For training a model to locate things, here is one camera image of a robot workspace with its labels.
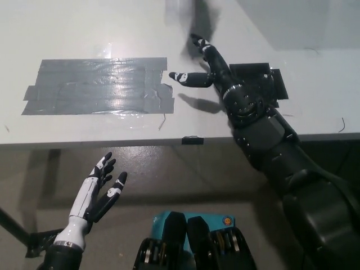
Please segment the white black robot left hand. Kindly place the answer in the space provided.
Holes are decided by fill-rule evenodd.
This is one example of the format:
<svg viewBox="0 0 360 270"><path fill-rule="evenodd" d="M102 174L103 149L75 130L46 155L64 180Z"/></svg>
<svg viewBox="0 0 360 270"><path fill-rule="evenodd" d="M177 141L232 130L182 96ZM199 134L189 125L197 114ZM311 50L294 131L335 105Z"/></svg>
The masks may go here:
<svg viewBox="0 0 360 270"><path fill-rule="evenodd" d="M99 197L101 188L112 179L110 173L116 160L108 152L93 167L83 181L72 205L68 224L55 238L53 244L84 251L85 237L92 224L97 223L117 202L127 180L127 172L122 172L114 184Z"/></svg>

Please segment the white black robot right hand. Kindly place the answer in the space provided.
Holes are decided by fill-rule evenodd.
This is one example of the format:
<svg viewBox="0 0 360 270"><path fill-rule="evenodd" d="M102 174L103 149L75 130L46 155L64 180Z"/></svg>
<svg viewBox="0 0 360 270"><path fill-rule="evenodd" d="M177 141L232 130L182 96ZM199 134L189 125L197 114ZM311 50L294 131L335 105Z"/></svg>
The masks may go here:
<svg viewBox="0 0 360 270"><path fill-rule="evenodd" d="M180 85L191 88L208 88L215 85L219 93L235 85L235 79L222 55L208 40L197 35L190 35L193 44L202 54L203 60L209 65L209 73L176 73L170 72L169 77Z"/></svg>

